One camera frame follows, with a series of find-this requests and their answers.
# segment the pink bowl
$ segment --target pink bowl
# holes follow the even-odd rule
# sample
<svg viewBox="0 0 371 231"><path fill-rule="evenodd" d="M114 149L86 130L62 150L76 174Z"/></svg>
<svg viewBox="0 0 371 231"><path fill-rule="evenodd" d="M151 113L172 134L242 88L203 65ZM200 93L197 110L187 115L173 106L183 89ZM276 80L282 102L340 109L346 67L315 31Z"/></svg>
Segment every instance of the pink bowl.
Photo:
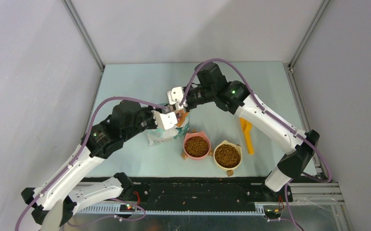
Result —
<svg viewBox="0 0 371 231"><path fill-rule="evenodd" d="M201 160L201 159L204 159L208 153L211 151L211 142L210 140L208 139L207 135L203 132L203 131L200 131L200 132L194 132L194 133L187 133L185 135L186 137L184 138L184 143L183 143L183 150L184 150L184 153L191 159L193 160ZM205 155L201 156L201 157L193 157L191 156L190 154L188 154L186 152L186 147L185 147L185 143L187 142L188 139L190 139L191 137L195 137L195 136L200 136L202 137L207 143L208 143L208 151Z"/></svg>

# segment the beige bowl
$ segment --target beige bowl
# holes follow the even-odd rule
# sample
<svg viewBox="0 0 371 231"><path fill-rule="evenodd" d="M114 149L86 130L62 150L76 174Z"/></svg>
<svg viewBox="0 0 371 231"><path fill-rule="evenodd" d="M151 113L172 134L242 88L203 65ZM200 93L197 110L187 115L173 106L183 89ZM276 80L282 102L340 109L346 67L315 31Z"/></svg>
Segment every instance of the beige bowl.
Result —
<svg viewBox="0 0 371 231"><path fill-rule="evenodd" d="M217 162L217 160L215 159L215 153L217 152L217 148L218 148L219 146L223 145L223 144L231 145L231 146L233 146L233 147L238 151L238 154L239 154L239 156L241 157L241 159L240 159L239 163L238 163L235 167L231 167L231 168L223 167L223 166L221 166L221 165ZM234 170L235 168L238 168L238 166L241 164L241 162L242 162L242 148L241 148L241 146L239 146L239 145L235 145L235 144L230 143L230 142L228 142L228 141L223 141L221 144L219 144L219 145L214 149L214 163L215 163L215 164L216 164L220 169L222 169L222 170L224 170L224 171Z"/></svg>

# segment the bowl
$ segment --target bowl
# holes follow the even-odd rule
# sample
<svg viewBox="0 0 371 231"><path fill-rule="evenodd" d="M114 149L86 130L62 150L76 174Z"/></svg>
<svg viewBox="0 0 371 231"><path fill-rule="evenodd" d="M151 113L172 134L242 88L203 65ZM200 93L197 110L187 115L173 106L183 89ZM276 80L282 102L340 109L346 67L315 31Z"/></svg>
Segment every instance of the bowl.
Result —
<svg viewBox="0 0 371 231"><path fill-rule="evenodd" d="M210 140L208 139L208 137L207 137L207 135L203 132L203 131L200 131L200 132L194 132L194 133L187 133L186 135L185 135L186 137L184 138L184 143L183 143L183 150L184 150L184 153L188 156L188 158L190 158L190 159L193 159L193 160L201 160L201 159L204 159L207 155L208 155L208 153L210 153L210 151L211 151L211 142L210 142ZM191 156L190 154L188 154L187 152L186 152L186 147L185 147L185 143L187 142L187 140L188 139L190 139L191 137L196 137L196 136L200 136L200 137L202 137L207 143L208 143L208 151L207 151L207 153L206 154L204 154L203 156L201 156L201 157L193 157L193 156Z"/></svg>
<svg viewBox="0 0 371 231"><path fill-rule="evenodd" d="M217 162L217 160L215 159L215 152L217 151L218 147L220 147L221 145L224 145L224 144L228 144L228 145L231 145L232 147L234 147L234 148L238 151L239 156L241 157L239 163L238 163L235 167L230 167L230 168L223 167L223 166L221 166L221 165ZM239 166L239 165L241 164L241 162L242 162L242 148L241 148L241 146L239 146L239 145L236 145L236 144L230 143L230 142L228 142L228 141L223 141L221 144L219 144L219 145L214 149L214 156L213 156L213 157L214 157L214 163L215 163L215 164L216 164L220 169L222 169L222 170L224 170L224 171L234 170L235 168L238 168L238 166Z"/></svg>

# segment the yellow scoop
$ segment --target yellow scoop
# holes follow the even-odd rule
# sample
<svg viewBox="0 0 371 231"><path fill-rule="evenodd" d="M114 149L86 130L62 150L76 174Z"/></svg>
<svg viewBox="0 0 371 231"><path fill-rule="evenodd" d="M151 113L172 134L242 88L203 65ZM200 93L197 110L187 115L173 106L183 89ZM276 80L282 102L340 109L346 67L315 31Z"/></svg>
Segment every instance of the yellow scoop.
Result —
<svg viewBox="0 0 371 231"><path fill-rule="evenodd" d="M252 124L243 118L239 118L239 122L241 123L242 132L244 133L244 136L245 136L245 142L247 144L248 153L254 154L255 151L253 150L253 145L252 145L251 135L250 135Z"/></svg>

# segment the red wire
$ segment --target red wire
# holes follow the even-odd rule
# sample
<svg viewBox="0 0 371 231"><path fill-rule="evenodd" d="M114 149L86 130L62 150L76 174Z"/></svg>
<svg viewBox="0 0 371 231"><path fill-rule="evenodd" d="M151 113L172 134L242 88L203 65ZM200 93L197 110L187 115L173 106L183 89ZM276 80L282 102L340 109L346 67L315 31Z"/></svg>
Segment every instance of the red wire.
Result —
<svg viewBox="0 0 371 231"><path fill-rule="evenodd" d="M282 196L279 195L279 208L280 210L284 209L285 208L285 205L283 204L283 199L282 199Z"/></svg>
<svg viewBox="0 0 371 231"><path fill-rule="evenodd" d="M137 196L137 205L140 204L140 196L139 196L139 193L137 191L134 191L133 194L135 194Z"/></svg>

